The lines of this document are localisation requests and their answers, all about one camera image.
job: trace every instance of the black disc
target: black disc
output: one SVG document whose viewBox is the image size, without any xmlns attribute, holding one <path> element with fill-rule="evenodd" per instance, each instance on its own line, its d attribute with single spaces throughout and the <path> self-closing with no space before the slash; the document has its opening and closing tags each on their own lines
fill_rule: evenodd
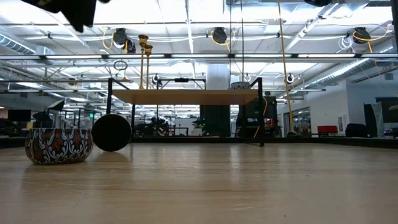
<svg viewBox="0 0 398 224">
<path fill-rule="evenodd" d="M 91 133 L 100 149 L 115 152 L 127 146 L 132 131 L 129 122 L 122 116 L 107 114 L 97 120 Z"/>
</svg>

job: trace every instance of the black wheel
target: black wheel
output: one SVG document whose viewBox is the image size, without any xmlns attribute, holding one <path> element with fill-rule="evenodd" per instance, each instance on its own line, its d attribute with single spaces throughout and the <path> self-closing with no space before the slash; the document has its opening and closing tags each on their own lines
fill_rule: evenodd
<svg viewBox="0 0 398 224">
<path fill-rule="evenodd" d="M 122 116 L 107 114 L 96 121 L 91 133 L 100 149 L 116 152 L 129 144 L 132 131 L 129 122 Z"/>
</svg>

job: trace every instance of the ceiling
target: ceiling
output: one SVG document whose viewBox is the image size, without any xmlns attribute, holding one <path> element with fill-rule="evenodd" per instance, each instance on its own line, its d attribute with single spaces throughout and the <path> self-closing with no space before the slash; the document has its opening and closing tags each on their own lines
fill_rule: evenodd
<svg viewBox="0 0 398 224">
<path fill-rule="evenodd" d="M 97 4 L 95 24 L 92 28 L 85 28 L 80 34 L 73 30 L 62 14 L 49 14 L 41 9 L 19 0 L 3 0 L 0 2 L 0 32 L 9 34 L 26 42 L 40 45 L 52 50 L 55 55 L 87 55 L 87 54 L 120 54 L 122 49 L 112 47 L 111 35 L 116 28 L 126 28 L 128 36 L 136 43 L 137 53 L 140 53 L 137 36 L 149 36 L 148 43 L 153 45 L 153 54 L 228 54 L 225 45 L 215 44 L 208 35 L 215 27 L 224 27 L 228 38 L 232 33 L 232 54 L 279 54 L 281 53 L 281 38 L 279 13 L 275 1 L 243 1 L 243 11 L 239 1 L 232 1 L 232 10 L 229 10 L 230 0 L 112 0 L 109 4 Z M 368 1 L 356 4 L 336 6 L 323 19 L 317 20 L 324 8 L 313 7 L 302 1 L 283 1 L 282 18 L 284 44 L 287 53 L 350 53 L 366 52 L 368 45 L 352 44 L 352 47 L 343 49 L 339 42 L 347 34 L 352 34 L 355 27 L 365 27 L 372 38 L 384 38 L 372 42 L 373 46 L 391 39 L 394 36 L 391 7 L 370 7 Z M 295 36 L 303 31 L 297 41 Z M 7 47 L 0 46 L 2 55 L 19 55 Z M 2 61 L 2 65 L 17 66 L 30 75 L 13 77 L 12 73 L 2 74 L 7 80 L 38 80 L 51 75 L 53 80 L 66 78 L 100 80 L 115 76 L 118 71 L 113 68 L 114 61 L 97 61 L 96 65 L 84 60 L 54 61 L 51 65 L 35 61 L 10 60 Z M 130 88 L 137 88 L 140 77 L 140 60 L 130 60 L 126 77 L 132 80 Z M 220 63 L 212 59 L 207 60 L 172 60 L 157 59 L 150 64 L 150 75 L 155 74 L 163 78 L 206 78 L 207 65 Z M 263 77 L 264 88 L 279 88 L 284 84 L 284 66 L 281 61 L 270 63 L 260 60 L 235 60 L 231 62 L 231 74 L 240 75 L 244 72 L 255 79 Z M 287 72 L 309 80 L 336 63 L 331 60 L 312 60 L 287 63 Z M 71 86 L 59 83 L 53 88 L 69 89 Z M 100 85 L 106 89 L 106 83 Z M 194 83 L 172 83 L 167 88 L 193 89 L 200 87 Z M 97 93 L 85 98 L 92 102 L 103 102 Z"/>
</svg>

